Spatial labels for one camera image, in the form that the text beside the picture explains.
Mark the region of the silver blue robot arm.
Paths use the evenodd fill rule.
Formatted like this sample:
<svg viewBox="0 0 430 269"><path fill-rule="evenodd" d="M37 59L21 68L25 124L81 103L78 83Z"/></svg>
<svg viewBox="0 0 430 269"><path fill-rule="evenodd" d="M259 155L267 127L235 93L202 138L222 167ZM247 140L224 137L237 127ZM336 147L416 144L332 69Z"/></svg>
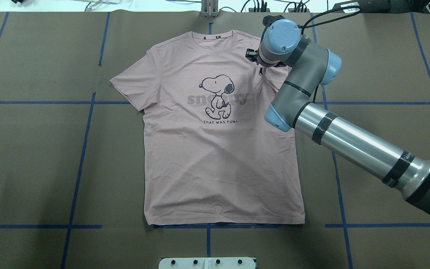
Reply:
<svg viewBox="0 0 430 269"><path fill-rule="evenodd" d="M301 33L282 15L267 15L258 49L246 58L265 68L291 68L264 115L272 126L298 130L401 193L403 199L430 215L430 160L423 160L352 124L309 99L316 87L339 73L342 60Z"/></svg>

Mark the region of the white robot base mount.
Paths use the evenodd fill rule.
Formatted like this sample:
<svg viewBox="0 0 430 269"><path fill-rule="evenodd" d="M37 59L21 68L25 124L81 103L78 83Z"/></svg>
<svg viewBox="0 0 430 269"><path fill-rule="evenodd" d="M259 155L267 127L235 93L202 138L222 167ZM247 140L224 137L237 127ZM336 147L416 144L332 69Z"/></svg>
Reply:
<svg viewBox="0 0 430 269"><path fill-rule="evenodd" d="M159 269L257 269L254 257L163 258Z"/></svg>

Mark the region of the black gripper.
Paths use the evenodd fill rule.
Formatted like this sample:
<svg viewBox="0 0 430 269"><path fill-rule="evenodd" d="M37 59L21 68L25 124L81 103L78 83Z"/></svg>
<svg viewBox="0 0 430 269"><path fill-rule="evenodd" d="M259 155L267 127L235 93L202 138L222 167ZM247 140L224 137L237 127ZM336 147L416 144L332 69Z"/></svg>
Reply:
<svg viewBox="0 0 430 269"><path fill-rule="evenodd" d="M251 62L258 63L258 60L259 60L258 50L248 48L246 50L246 59L248 59Z"/></svg>

